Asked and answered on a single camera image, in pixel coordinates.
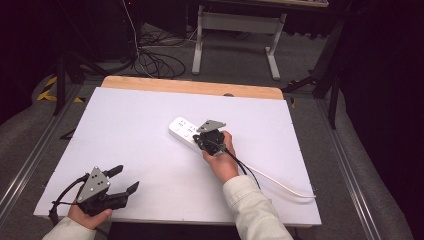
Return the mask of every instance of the gray floor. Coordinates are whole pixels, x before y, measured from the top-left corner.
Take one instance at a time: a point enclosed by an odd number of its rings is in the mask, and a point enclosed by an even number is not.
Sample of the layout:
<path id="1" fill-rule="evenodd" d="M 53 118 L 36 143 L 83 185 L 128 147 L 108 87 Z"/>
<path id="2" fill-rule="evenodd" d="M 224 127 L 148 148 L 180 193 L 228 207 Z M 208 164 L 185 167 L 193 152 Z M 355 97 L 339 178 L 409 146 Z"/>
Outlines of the gray floor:
<path id="1" fill-rule="evenodd" d="M 187 67 L 186 73 L 178 79 L 221 82 L 244 85 L 285 87 L 291 80 L 300 80 L 308 76 L 325 44 L 325 39 L 310 40 L 302 36 L 283 34 L 275 53 L 282 75 L 281 81 L 273 81 L 264 54 L 264 47 L 271 43 L 267 35 L 250 35 L 245 40 L 236 40 L 224 33 L 210 33 L 204 39 L 201 72 L 193 76 L 191 65 L 194 43 L 189 42 L 180 48 L 154 48 L 153 52 L 166 53 L 180 59 Z M 116 64 L 103 64 L 105 68 Z M 41 93 L 46 77 L 34 91 L 34 99 Z M 100 81 L 89 80 L 81 86 L 78 97 L 89 100 L 92 91 Z M 340 97 L 337 112 L 337 130 L 332 131 L 322 117 L 320 106 L 328 100 L 314 100 L 310 94 L 312 86 L 306 86 L 294 93 L 285 94 L 293 97 L 295 107 L 290 105 L 294 127 L 302 149 L 305 164 L 312 184 L 317 188 L 317 204 L 322 226 L 298 229 L 302 239 L 412 239 L 402 212 L 388 193 L 369 160 L 352 124 L 345 113 L 343 96 Z M 51 229 L 48 220 L 32 215 L 43 187 L 49 180 L 67 141 L 59 137 L 74 129 L 83 114 L 87 103 L 69 105 L 51 140 L 47 141 L 45 151 L 41 151 L 35 171 L 28 181 L 22 184 L 22 192 L 0 228 L 0 239 L 41 239 Z M 34 101 L 33 106 L 16 115 L 0 126 L 0 193 L 7 192 L 13 179 L 29 156 L 33 156 L 34 147 L 43 132 L 52 121 L 55 103 L 51 101 Z M 364 227 L 355 194 L 349 189 L 349 182 L 341 170 L 340 150 L 334 141 L 340 140 L 343 156 L 346 157 L 353 176 L 360 187 L 366 206 L 374 220 L 379 237 L 370 237 Z M 98 239 L 105 239 L 98 234 Z M 146 236 L 140 239 L 152 239 Z"/>

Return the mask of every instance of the power strip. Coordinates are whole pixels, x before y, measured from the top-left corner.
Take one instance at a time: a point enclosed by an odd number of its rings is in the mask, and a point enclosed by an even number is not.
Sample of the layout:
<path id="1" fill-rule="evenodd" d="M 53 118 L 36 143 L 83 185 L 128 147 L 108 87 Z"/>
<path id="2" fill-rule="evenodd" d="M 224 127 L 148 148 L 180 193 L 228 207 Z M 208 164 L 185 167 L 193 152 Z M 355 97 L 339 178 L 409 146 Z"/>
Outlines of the power strip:
<path id="1" fill-rule="evenodd" d="M 196 125 L 182 117 L 177 117 L 169 124 L 169 134 L 201 155 L 202 150 L 193 139 L 193 135 L 197 134 L 197 129 Z"/>

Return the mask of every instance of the person's right hand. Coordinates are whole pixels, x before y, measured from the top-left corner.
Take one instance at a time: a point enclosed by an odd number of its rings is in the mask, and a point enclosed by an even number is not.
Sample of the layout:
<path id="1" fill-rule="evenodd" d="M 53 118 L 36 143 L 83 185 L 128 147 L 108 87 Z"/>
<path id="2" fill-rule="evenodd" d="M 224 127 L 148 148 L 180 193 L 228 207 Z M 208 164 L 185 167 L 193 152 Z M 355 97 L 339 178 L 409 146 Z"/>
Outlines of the person's right hand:
<path id="1" fill-rule="evenodd" d="M 77 205 L 72 205 L 68 217 L 88 229 L 95 229 L 112 215 L 112 209 L 106 209 L 96 216 L 85 214 Z"/>
<path id="2" fill-rule="evenodd" d="M 222 131 L 222 133 L 225 137 L 225 146 L 234 156 L 236 156 L 231 134 L 227 131 Z M 221 180 L 222 183 L 226 183 L 231 178 L 239 175 L 237 163 L 230 155 L 228 155 L 228 153 L 224 152 L 218 156 L 211 156 L 206 151 L 203 151 L 202 153 L 203 158 L 206 160 L 213 173 L 219 178 L 219 180 Z"/>

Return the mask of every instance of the person's left hand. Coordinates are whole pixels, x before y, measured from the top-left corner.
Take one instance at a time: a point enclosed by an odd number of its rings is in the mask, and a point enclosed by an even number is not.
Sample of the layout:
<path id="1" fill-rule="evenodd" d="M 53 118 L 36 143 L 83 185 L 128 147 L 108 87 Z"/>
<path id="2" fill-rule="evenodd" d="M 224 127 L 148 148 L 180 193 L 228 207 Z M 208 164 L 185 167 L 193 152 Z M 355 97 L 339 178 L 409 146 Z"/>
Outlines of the person's left hand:
<path id="1" fill-rule="evenodd" d="M 95 229 L 112 215 L 112 209 L 90 216 L 85 214 L 78 205 L 72 205 L 68 212 L 68 217 L 88 229 Z"/>

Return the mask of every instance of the metal stand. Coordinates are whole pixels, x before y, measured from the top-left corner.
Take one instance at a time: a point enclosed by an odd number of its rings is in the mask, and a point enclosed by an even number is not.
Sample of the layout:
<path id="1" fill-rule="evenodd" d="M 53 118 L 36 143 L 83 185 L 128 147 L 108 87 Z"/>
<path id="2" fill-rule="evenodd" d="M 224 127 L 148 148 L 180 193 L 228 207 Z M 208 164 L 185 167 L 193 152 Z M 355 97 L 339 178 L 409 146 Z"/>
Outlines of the metal stand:
<path id="1" fill-rule="evenodd" d="M 330 122 L 331 128 L 336 129 L 336 108 L 337 99 L 339 97 L 340 89 L 340 78 L 336 76 L 331 87 L 330 107 L 328 109 L 328 121 Z"/>
<path id="2" fill-rule="evenodd" d="M 80 65 L 85 65 L 101 76 L 110 73 L 74 52 L 62 53 L 57 57 L 57 102 L 54 116 L 58 115 L 66 103 L 66 74 L 72 83 L 84 83 L 85 76 Z"/>
<path id="3" fill-rule="evenodd" d="M 265 48 L 265 53 L 271 69 L 272 78 L 280 80 L 277 64 L 274 58 L 274 52 L 280 39 L 281 31 L 284 26 L 286 14 L 281 14 L 278 18 L 263 18 L 252 16 L 239 16 L 220 13 L 203 12 L 204 6 L 199 6 L 197 17 L 197 41 L 194 51 L 194 60 L 192 74 L 200 73 L 200 63 L 202 60 L 202 31 L 203 29 L 243 31 L 264 34 L 274 34 L 271 47 Z"/>

